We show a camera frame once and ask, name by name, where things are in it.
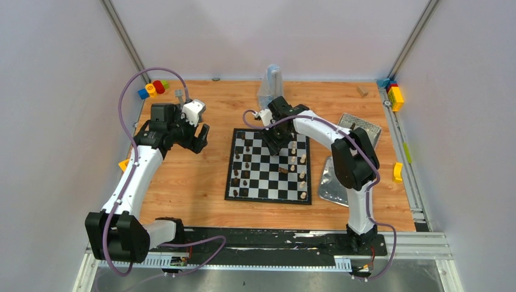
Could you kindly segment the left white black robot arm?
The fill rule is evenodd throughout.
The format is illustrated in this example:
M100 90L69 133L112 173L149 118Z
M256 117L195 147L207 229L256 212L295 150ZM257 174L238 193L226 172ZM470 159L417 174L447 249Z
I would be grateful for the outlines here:
M90 212L85 228L97 260L141 263L149 250L165 244L171 251L186 245L180 219L157 218L141 224L139 216L151 180L167 152L179 145L198 154L207 146L209 126L202 125L206 106L200 100L184 105L155 103L147 120L134 137L128 165L119 184L99 212Z

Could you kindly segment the black white chessboard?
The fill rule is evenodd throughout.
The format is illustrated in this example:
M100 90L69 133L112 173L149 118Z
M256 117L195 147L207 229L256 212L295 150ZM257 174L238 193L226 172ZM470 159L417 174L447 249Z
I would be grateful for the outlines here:
M280 173L279 167L289 172ZM307 193L304 200L302 192ZM310 139L294 134L287 147L271 156L259 130L235 128L225 200L311 205Z

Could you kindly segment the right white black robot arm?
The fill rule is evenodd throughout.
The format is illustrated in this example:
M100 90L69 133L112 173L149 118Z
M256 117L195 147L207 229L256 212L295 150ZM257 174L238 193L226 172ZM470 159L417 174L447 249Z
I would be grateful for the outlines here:
M380 166L367 132L340 127L305 105L289 105L283 97L272 100L254 118L263 123L262 135L272 155L286 147L293 134L309 137L331 151L335 176L347 193L347 245L356 254L366 252L377 235L371 190Z

